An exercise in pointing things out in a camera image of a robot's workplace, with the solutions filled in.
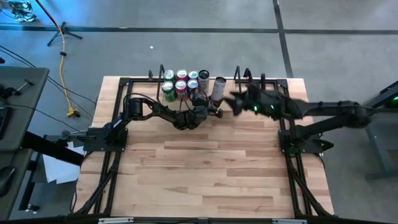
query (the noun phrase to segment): soda can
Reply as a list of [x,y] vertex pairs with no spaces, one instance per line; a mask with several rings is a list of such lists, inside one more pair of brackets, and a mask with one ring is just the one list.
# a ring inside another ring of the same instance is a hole
[[170,81],[166,81],[162,85],[163,97],[168,102],[175,100],[174,84]]
[[173,70],[166,70],[163,74],[164,81],[170,81],[172,83],[176,82],[176,77]]
[[188,77],[189,77],[189,79],[197,80],[198,79],[198,71],[193,70],[193,71],[189,72]]
[[209,91],[209,80],[210,80],[210,74],[208,71],[202,70],[199,72],[198,74],[199,89],[204,91],[206,94]]
[[187,83],[184,80],[179,80],[175,83],[175,92],[179,100],[188,98]]
[[213,92],[211,93],[211,102],[215,107],[219,107],[223,101],[225,85],[226,79],[223,77],[217,77],[214,81]]
[[177,71],[177,81],[183,80],[185,82],[188,81],[188,73],[185,69],[180,69]]
[[190,98],[197,97],[198,94],[198,80],[191,79],[188,81],[188,91]]

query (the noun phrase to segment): concrete floor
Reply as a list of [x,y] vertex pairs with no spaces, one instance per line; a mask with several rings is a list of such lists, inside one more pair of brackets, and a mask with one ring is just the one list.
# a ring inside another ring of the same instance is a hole
[[[62,0],[45,1],[58,21],[72,26],[95,27],[194,27],[275,29],[272,0]],[[280,0],[285,29],[398,29],[398,2],[394,0]],[[40,19],[50,21],[34,4]],[[14,22],[0,14],[1,24]],[[208,69],[213,75],[231,76],[237,65],[255,76],[286,77],[278,34],[199,33],[96,33],[81,32],[83,40],[66,38],[68,57],[64,76],[67,87],[95,99],[105,75],[146,75],[159,64],[166,68]],[[0,44],[21,54],[37,67],[50,69],[59,81],[58,38],[53,32],[0,30]],[[287,34],[293,75],[304,78],[311,101],[356,100],[364,102],[397,80],[396,35],[297,35]],[[1,54],[8,66],[23,64]],[[73,99],[93,113],[90,102]],[[78,128],[90,121],[67,119],[65,97],[46,84],[38,109]],[[35,114],[30,131],[59,134],[67,129]],[[325,134],[335,148],[325,153],[326,176],[336,215],[344,218],[396,223],[398,178],[366,182],[364,175],[379,170],[374,151],[363,130],[339,129]],[[42,207],[33,215],[15,211],[12,218],[66,214],[74,185],[39,185],[32,203]]]

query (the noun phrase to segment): gray desk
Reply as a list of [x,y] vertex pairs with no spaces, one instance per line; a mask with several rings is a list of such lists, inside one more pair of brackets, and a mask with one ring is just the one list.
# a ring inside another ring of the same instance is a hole
[[[34,86],[27,86],[21,90],[22,95],[10,96],[7,102],[12,105],[36,108],[48,74],[49,70],[47,68],[0,67],[0,84],[5,88],[14,87],[18,89],[25,83],[25,79],[34,84]],[[0,140],[0,152],[15,151],[19,148],[33,113],[34,110],[23,107],[12,111],[7,131],[4,133],[2,140]]]
[[[36,108],[48,74],[47,68],[0,67],[0,84],[4,87],[19,88],[26,78],[34,84],[23,89],[21,96],[10,96],[7,99],[8,103]],[[6,132],[0,140],[0,168],[10,165],[15,151],[22,143],[33,113],[29,108],[16,108],[12,111]],[[0,197],[0,220],[9,218],[32,156],[31,149],[20,149],[16,153],[13,165],[17,169],[12,187],[7,195]]]

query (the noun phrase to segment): wooden tabletop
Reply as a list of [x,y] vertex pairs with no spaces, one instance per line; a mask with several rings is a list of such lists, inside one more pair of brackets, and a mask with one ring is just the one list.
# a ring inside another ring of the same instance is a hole
[[[104,77],[93,127],[111,121],[119,78]],[[303,79],[287,81],[292,98],[308,100]],[[225,94],[235,88],[228,80]],[[133,86],[133,92],[153,98],[156,89],[153,83]],[[293,218],[285,158],[277,140],[279,122],[250,112],[234,118],[222,107],[224,118],[209,117],[195,130],[179,131],[160,118],[131,122],[112,216]],[[305,118],[296,123],[312,122]],[[98,185],[103,157],[103,152],[94,152],[83,163],[75,210]],[[302,157],[308,188],[333,213],[321,160]],[[301,191],[298,194],[304,211]],[[107,196],[108,188],[101,210]]]

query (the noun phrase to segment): metal stand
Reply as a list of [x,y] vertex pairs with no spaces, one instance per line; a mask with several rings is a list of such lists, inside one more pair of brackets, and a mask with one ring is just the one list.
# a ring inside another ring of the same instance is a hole
[[[50,18],[50,20],[52,21],[52,23],[54,25],[56,25],[57,23],[54,21],[54,19],[52,18],[52,16],[49,14],[49,12],[47,12],[47,10],[44,8],[44,6],[41,4],[41,2],[39,2],[38,0],[36,0],[36,3],[42,8],[42,10],[44,11],[44,13],[47,15],[47,17]],[[60,26],[62,34],[69,34],[73,37],[76,37],[77,39],[82,39],[83,37],[80,37],[79,35],[76,34],[72,34],[71,32],[67,31],[67,28],[65,27],[66,23],[62,22],[62,25]],[[57,38],[60,34],[60,31],[58,30],[55,35],[51,38],[51,40],[48,42],[47,46],[51,46],[52,42],[55,40],[55,38]]]
[[[80,40],[82,39],[82,37],[80,37],[79,35],[76,35],[76,34],[73,34],[73,33],[69,32],[69,31],[67,31],[66,28],[65,28],[65,25],[66,25],[66,23],[65,23],[65,22],[62,22],[62,25],[60,26],[60,28],[61,28],[63,34],[69,34],[69,35],[71,35],[72,37],[76,37],[77,39],[80,39]],[[54,36],[51,38],[51,40],[48,42],[47,46],[50,47],[50,45],[52,44],[52,42],[53,42],[53,41],[55,40],[55,38],[57,38],[59,35],[60,35],[60,31],[58,30],[58,31],[54,34]]]

